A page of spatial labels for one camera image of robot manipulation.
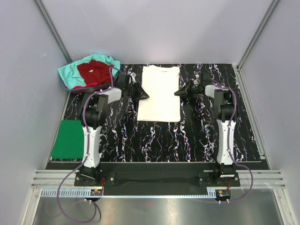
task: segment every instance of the green towel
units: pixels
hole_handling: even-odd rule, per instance
[[[53,158],[83,158],[83,127],[80,120],[62,120],[51,153]]]

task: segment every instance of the teal cloth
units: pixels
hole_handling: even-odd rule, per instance
[[[76,86],[86,86],[84,79],[80,76],[77,66],[83,63],[89,63],[91,60],[100,61],[106,63],[107,65],[113,65],[117,69],[120,69],[121,67],[120,61],[114,60],[112,57],[108,57],[106,55],[101,55],[97,53],[89,55],[83,58],[82,60],[72,62],[68,65],[57,69],[60,77],[62,78],[63,82],[65,83],[68,89],[73,89]],[[115,77],[117,72],[118,71],[116,69],[113,69],[112,75]]]

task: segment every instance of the white wall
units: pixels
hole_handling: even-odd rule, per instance
[[[1,2],[0,30],[0,224],[16,225],[51,147],[66,62],[33,0]]]
[[[300,1],[282,0],[242,68],[274,169],[300,222]]]
[[[233,63],[272,0],[42,0],[73,60]]]

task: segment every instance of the pile of clothes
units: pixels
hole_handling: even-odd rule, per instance
[[[101,54],[92,54],[58,69],[58,73],[69,90],[108,84],[111,81],[109,68],[120,69],[120,61]],[[112,70],[113,77],[117,70]]]

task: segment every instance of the green cloth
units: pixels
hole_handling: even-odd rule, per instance
[[[68,89],[73,89],[76,86],[86,86],[84,79],[80,76],[77,66],[83,63],[89,63],[91,60],[100,61],[106,63],[107,65],[113,65],[117,69],[121,68],[120,61],[114,60],[112,57],[108,57],[106,55],[101,55],[98,53],[89,55],[82,60],[77,60],[57,69],[61,79]],[[116,77],[117,72],[118,71],[116,69],[113,69],[112,75]]]
[[[84,136],[80,120],[62,120],[51,153],[53,158],[83,158]]]

